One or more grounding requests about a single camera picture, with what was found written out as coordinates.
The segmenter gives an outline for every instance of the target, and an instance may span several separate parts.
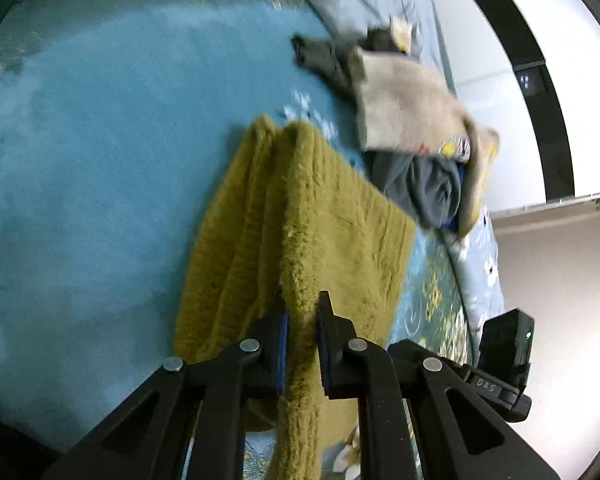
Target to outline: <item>black stripe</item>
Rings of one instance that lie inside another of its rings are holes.
[[[532,82],[532,88],[523,91],[523,96],[536,134],[547,201],[573,197],[573,163],[567,129],[536,38],[513,0],[475,0],[475,3],[504,47],[516,77],[528,77]]]

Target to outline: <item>teal bedspread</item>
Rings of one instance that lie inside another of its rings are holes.
[[[354,110],[292,62],[303,0],[27,0],[0,26],[0,419],[67,449],[170,354],[184,265],[245,127],[304,116],[360,171]],[[419,233],[393,339],[468,343]],[[248,437],[261,478],[272,435]]]

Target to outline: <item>beige wall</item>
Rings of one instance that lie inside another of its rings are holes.
[[[533,406],[513,428],[575,480],[600,450],[600,213],[583,204],[494,227],[506,306],[536,320]]]

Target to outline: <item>yellow sweater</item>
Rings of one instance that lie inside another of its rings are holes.
[[[250,126],[200,227],[176,325],[176,354],[213,358],[274,304],[289,309],[287,390],[269,479],[320,478],[322,451],[356,420],[353,400],[328,401],[320,382],[315,302],[360,337],[384,342],[400,297],[414,223],[311,124]]]

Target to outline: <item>metal rivet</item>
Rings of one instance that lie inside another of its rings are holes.
[[[240,350],[243,352],[255,352],[260,348],[260,343],[257,339],[243,339],[240,341]]]
[[[366,341],[364,339],[360,339],[359,337],[353,338],[349,340],[349,348],[351,348],[354,352],[362,352],[366,350]]]
[[[424,359],[422,366],[424,366],[425,370],[429,370],[429,372],[439,372],[442,370],[440,359],[436,359],[435,357],[427,357]]]
[[[168,372],[179,372],[184,366],[184,361],[179,357],[167,357],[162,363],[162,368]]]

